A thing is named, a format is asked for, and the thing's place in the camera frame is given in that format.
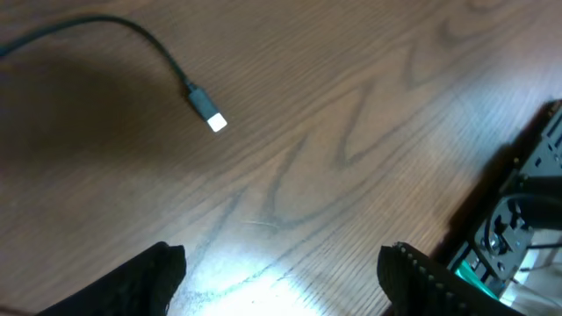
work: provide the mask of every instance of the wooden table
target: wooden table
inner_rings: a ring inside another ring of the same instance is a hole
[[[170,315],[364,315],[381,245],[430,253],[494,153],[562,96],[560,1],[4,1],[0,40],[86,12],[0,64],[0,305],[37,312],[157,241]]]

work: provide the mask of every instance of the usb connector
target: usb connector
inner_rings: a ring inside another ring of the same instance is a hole
[[[211,98],[206,92],[193,83],[187,84],[188,98],[191,105],[199,113],[201,118],[207,122],[213,132],[218,132],[227,125],[227,121],[220,114],[219,109],[215,106]]]

